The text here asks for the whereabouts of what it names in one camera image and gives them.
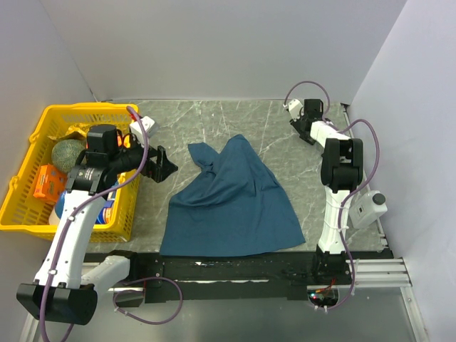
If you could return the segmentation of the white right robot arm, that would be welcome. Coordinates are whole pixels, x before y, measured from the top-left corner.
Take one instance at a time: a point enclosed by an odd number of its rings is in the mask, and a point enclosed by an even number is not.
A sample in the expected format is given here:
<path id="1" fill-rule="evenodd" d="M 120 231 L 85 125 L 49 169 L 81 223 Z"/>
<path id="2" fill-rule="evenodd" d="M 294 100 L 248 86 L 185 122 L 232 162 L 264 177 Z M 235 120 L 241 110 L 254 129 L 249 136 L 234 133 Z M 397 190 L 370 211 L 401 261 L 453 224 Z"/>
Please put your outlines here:
<path id="1" fill-rule="evenodd" d="M 363 142 L 348 137 L 326 121 L 319 99 L 293 99 L 286 104 L 286 110 L 299 137 L 323 149 L 320 179 L 326 206 L 311 275 L 316 282 L 327 284 L 348 273 L 345 235 L 353 192 L 363 180 Z"/>

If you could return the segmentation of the blue t-shirt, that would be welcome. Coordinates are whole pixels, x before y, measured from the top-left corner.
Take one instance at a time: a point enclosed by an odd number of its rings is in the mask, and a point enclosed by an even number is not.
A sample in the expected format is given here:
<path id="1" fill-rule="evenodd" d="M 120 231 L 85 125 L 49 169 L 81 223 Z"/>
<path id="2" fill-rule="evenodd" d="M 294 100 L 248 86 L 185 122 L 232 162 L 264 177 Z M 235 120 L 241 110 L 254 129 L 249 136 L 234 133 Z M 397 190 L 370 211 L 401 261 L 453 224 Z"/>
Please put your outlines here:
<path id="1" fill-rule="evenodd" d="M 244 257 L 305 242 L 284 188 L 243 135 L 221 152 L 204 142 L 188 150 L 201 172 L 169 201 L 161 255 Z"/>

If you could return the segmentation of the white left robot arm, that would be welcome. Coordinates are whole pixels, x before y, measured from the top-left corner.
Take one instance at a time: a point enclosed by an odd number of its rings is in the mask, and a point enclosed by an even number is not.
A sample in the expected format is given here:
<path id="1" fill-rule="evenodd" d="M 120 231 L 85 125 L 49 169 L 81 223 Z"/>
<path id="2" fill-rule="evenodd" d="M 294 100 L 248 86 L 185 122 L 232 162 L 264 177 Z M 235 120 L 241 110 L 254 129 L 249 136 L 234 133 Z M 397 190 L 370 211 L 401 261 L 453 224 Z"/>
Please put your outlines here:
<path id="1" fill-rule="evenodd" d="M 20 284 L 16 293 L 21 305 L 40 322 L 86 325 L 93 317 L 98 298 L 121 282 L 134 286 L 141 277 L 135 252 L 114 251 L 94 269 L 82 272 L 94 225 L 111 192 L 133 179 L 121 182 L 118 175 L 133 172 L 162 182 L 177 171 L 165 148 L 153 148 L 149 140 L 157 130 L 150 118 L 130 124 L 129 147 L 118 142 L 114 125 L 94 125 L 88 131 L 86 148 L 68 173 L 61 219 L 51 248 L 30 284 Z"/>

